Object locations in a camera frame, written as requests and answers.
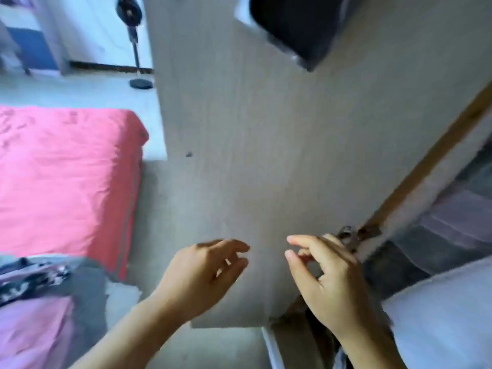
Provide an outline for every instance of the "blue panel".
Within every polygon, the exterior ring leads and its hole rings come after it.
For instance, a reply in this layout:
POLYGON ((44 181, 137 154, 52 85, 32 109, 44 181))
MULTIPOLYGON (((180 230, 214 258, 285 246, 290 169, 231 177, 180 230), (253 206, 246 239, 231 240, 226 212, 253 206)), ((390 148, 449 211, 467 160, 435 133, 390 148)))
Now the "blue panel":
POLYGON ((12 39, 19 45, 22 58, 28 68, 40 70, 58 70, 58 65, 40 31, 28 28, 7 27, 12 39))

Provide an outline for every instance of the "bed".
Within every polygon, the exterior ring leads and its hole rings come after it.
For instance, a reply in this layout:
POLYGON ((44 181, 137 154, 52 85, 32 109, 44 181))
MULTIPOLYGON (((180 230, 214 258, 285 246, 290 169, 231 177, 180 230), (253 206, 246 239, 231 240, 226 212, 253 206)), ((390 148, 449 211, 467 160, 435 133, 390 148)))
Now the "bed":
POLYGON ((148 137, 129 110, 0 105, 0 253, 88 257, 124 279, 148 137))

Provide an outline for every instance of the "dark baseboard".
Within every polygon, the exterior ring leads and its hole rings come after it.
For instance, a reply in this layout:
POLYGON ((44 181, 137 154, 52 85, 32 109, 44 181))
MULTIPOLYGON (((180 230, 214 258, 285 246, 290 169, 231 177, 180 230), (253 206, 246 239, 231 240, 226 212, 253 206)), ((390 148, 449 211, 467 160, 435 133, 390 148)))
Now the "dark baseboard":
MULTIPOLYGON (((134 66, 113 66, 113 65, 109 65, 109 64, 78 62, 78 61, 70 61, 70 67, 77 69, 77 70, 137 72, 137 68, 134 66)), ((152 68, 141 68, 140 72, 143 74, 153 74, 153 69, 152 68)))

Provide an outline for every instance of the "person's left hand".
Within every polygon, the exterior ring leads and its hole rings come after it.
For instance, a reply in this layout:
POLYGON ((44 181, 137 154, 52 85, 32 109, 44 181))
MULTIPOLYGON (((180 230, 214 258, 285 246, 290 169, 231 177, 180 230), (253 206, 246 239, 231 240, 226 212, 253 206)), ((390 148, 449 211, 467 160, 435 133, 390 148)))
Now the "person's left hand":
POLYGON ((179 250, 151 298, 171 310, 181 323, 200 316, 223 298, 248 265, 238 240, 216 240, 179 250))

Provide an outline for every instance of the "floor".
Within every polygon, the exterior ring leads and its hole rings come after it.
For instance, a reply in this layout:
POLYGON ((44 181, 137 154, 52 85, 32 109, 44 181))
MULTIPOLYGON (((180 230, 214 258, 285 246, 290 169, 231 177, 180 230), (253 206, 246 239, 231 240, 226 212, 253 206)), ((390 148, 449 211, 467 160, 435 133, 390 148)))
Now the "floor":
MULTIPOLYGON (((157 93, 128 87, 132 75, 78 72, 62 79, 0 74, 0 103, 25 106, 125 107, 135 111, 150 133, 144 146, 142 180, 135 213, 128 283, 148 296, 174 255, 166 251, 173 230, 167 196, 168 176, 157 93)), ((268 369, 260 329, 191 329, 183 326, 149 368, 268 369)))

